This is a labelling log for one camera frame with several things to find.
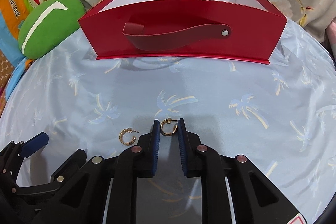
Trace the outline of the colourful monkey print cushion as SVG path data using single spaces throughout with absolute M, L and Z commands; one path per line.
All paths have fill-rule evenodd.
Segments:
M 1 110 L 23 74 L 33 64 L 18 45 L 22 24 L 46 0 L 1 0 Z

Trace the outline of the pink white pillow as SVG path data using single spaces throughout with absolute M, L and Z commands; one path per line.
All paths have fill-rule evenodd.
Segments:
M 327 38 L 333 55 L 336 55 L 336 22 L 332 21 L 326 29 Z

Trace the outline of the gold hoop earring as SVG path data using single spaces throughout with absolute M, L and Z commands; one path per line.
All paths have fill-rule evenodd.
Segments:
M 166 118 L 161 121 L 160 130 L 163 136 L 173 136 L 177 132 L 178 120 L 173 118 Z
M 137 141 L 137 134 L 139 132 L 131 127 L 121 130 L 118 135 L 118 139 L 122 145 L 131 146 Z

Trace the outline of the red open jewelry box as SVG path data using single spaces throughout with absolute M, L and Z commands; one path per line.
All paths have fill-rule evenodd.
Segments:
M 286 23 L 268 0 L 103 0 L 79 20 L 99 59 L 176 56 L 262 64 Z

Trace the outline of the light blue palm-print sheet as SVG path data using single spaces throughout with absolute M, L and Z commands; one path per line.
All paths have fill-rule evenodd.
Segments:
M 77 149 L 119 155 L 121 130 L 148 133 L 183 118 L 220 154 L 246 155 L 313 223 L 335 193 L 335 65 L 289 21 L 270 64 L 144 57 L 97 60 L 81 30 L 23 75 L 1 116 L 1 146 L 40 132 L 48 145 L 24 161 L 20 186 L 49 182 Z

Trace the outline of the green round plush pillow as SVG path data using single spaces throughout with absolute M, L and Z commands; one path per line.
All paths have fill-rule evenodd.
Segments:
M 36 60 L 49 53 L 80 28 L 85 14 L 79 0 L 48 0 L 34 9 L 23 22 L 18 36 L 21 53 Z

